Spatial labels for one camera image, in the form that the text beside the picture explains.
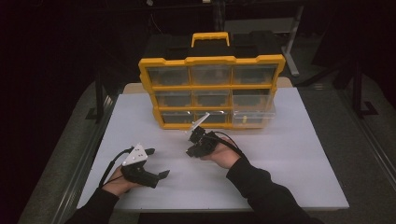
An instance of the dark background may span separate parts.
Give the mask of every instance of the dark background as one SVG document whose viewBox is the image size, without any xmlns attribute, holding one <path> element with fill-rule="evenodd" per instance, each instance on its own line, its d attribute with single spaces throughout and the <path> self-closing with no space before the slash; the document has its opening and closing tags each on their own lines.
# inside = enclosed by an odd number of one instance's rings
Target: dark background
<svg viewBox="0 0 396 224">
<path fill-rule="evenodd" d="M 18 221 L 79 96 L 98 71 L 107 92 L 116 94 L 126 83 L 139 81 L 137 64 L 150 35 L 213 31 L 210 7 L 92 13 L 105 2 L 0 1 L 2 223 Z M 111 7 L 143 7 L 141 2 L 112 1 Z M 314 63 L 330 66 L 357 51 L 363 72 L 396 105 L 390 1 L 312 2 L 304 10 L 299 34 L 321 35 L 328 29 Z M 244 5 L 227 16 L 250 19 L 261 13 Z"/>
</svg>

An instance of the plastic compartment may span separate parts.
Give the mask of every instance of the plastic compartment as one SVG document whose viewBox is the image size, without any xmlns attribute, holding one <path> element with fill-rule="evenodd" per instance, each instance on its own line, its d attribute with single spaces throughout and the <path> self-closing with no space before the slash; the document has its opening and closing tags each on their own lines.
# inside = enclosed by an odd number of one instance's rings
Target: plastic compartment
<svg viewBox="0 0 396 224">
<path fill-rule="evenodd" d="M 164 123 L 192 123 L 194 115 L 190 111 L 163 111 Z"/>
<path fill-rule="evenodd" d="M 191 106 L 190 91 L 155 91 L 158 106 Z"/>
<path fill-rule="evenodd" d="M 276 64 L 235 65 L 233 84 L 270 84 L 275 70 Z"/>
<path fill-rule="evenodd" d="M 191 82 L 194 85 L 227 85 L 230 84 L 230 74 L 230 65 L 194 65 L 191 67 Z"/>
<path fill-rule="evenodd" d="M 206 112 L 210 115 L 204 120 L 204 123 L 226 123 L 228 121 L 229 111 L 195 111 L 195 120 L 200 119 Z"/>
<path fill-rule="evenodd" d="M 235 128 L 262 128 L 276 115 L 272 104 L 270 109 L 264 111 L 233 111 L 232 123 Z"/>
<path fill-rule="evenodd" d="M 193 91 L 194 105 L 227 106 L 230 104 L 230 91 Z"/>
<path fill-rule="evenodd" d="M 271 107 L 272 95 L 270 90 L 233 90 L 234 110 L 266 111 Z"/>
<path fill-rule="evenodd" d="M 187 66 L 148 67 L 147 70 L 153 86 L 186 86 L 190 84 Z"/>
</svg>

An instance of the black jacket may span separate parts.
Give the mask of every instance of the black jacket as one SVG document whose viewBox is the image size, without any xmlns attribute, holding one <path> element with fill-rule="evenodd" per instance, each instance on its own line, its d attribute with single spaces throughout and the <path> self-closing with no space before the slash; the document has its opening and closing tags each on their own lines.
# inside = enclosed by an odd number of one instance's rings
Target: black jacket
<svg viewBox="0 0 396 224">
<path fill-rule="evenodd" d="M 239 159 L 229 170 L 227 178 L 250 204 L 261 223 L 268 224 L 322 224 L 311 218 L 294 200 L 290 191 L 271 180 L 262 169 Z M 108 223 L 119 198 L 107 191 L 97 189 L 87 204 L 78 209 L 66 222 Z"/>
</svg>

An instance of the wire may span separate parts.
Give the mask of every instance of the wire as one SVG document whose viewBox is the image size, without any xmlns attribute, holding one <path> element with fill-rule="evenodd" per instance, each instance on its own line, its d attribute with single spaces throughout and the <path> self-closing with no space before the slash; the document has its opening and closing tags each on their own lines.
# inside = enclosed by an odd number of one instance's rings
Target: wire
<svg viewBox="0 0 396 224">
<path fill-rule="evenodd" d="M 133 149 L 134 149 L 134 147 L 131 147 L 131 148 L 128 148 L 128 149 L 123 150 L 122 152 L 119 153 L 119 155 L 117 155 L 117 156 L 114 158 L 113 161 L 111 161 L 111 162 L 108 164 L 107 169 L 105 170 L 105 173 L 103 174 L 102 179 L 101 179 L 100 182 L 99 182 L 99 189 L 100 189 L 102 186 L 105 185 L 105 184 L 104 184 L 104 183 L 105 183 L 105 180 L 106 180 L 108 174 L 110 173 L 111 169 L 113 168 L 114 163 L 116 163 L 116 160 L 117 160 L 122 154 L 124 154 L 124 153 L 131 153 Z"/>
<path fill-rule="evenodd" d="M 246 161 L 248 161 L 248 157 L 242 152 L 242 150 L 235 144 L 231 144 L 227 141 L 222 140 L 219 137 L 211 137 L 211 136 L 206 136 L 206 135 L 201 135 L 201 138 L 208 138 L 208 139 L 213 139 L 216 140 L 220 143 L 222 143 L 223 145 L 229 147 L 230 149 L 232 149 L 234 152 L 236 152 L 240 157 L 244 158 Z"/>
<path fill-rule="evenodd" d="M 160 31 L 161 34 L 163 34 L 163 31 L 160 29 L 160 27 L 158 27 L 157 23 L 154 20 L 154 17 L 152 16 L 152 13 L 149 14 L 151 17 L 151 21 L 152 23 L 155 25 L 155 27 Z"/>
<path fill-rule="evenodd" d="M 119 177 L 116 177 L 116 178 L 114 178 L 114 179 L 111 179 L 111 180 L 107 181 L 104 185 L 106 185 L 106 184 L 108 184 L 108 183 L 110 183 L 110 182 L 113 182 L 113 181 L 115 181 L 115 180 L 118 180 L 118 179 L 120 179 L 121 177 L 123 177 L 123 175 L 120 175 Z"/>
<path fill-rule="evenodd" d="M 239 146 L 235 143 L 235 141 L 234 141 L 230 136 L 228 136 L 226 133 L 222 133 L 222 132 L 213 132 L 213 133 L 221 133 L 221 134 L 225 135 L 225 136 L 228 137 L 228 138 L 233 142 L 233 144 L 239 149 Z"/>
</svg>

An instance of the white table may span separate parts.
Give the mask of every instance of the white table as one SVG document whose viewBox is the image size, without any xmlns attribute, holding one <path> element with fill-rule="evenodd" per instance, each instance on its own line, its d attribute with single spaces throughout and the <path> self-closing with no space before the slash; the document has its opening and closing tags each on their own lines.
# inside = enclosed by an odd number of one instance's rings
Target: white table
<svg viewBox="0 0 396 224">
<path fill-rule="evenodd" d="M 306 210 L 348 208 L 297 89 L 279 88 L 276 117 L 264 129 L 230 131 L 250 162 L 269 171 L 273 181 L 286 186 Z M 116 209 L 135 212 L 248 211 L 250 207 L 227 171 L 211 161 L 190 158 L 189 136 L 178 130 L 162 130 L 154 120 L 145 93 L 120 95 L 99 147 L 78 207 L 84 205 L 114 157 L 141 143 L 154 147 L 145 169 L 158 174 L 170 170 L 156 189 L 138 188 L 122 196 Z M 120 157 L 116 164 L 125 158 Z"/>
</svg>

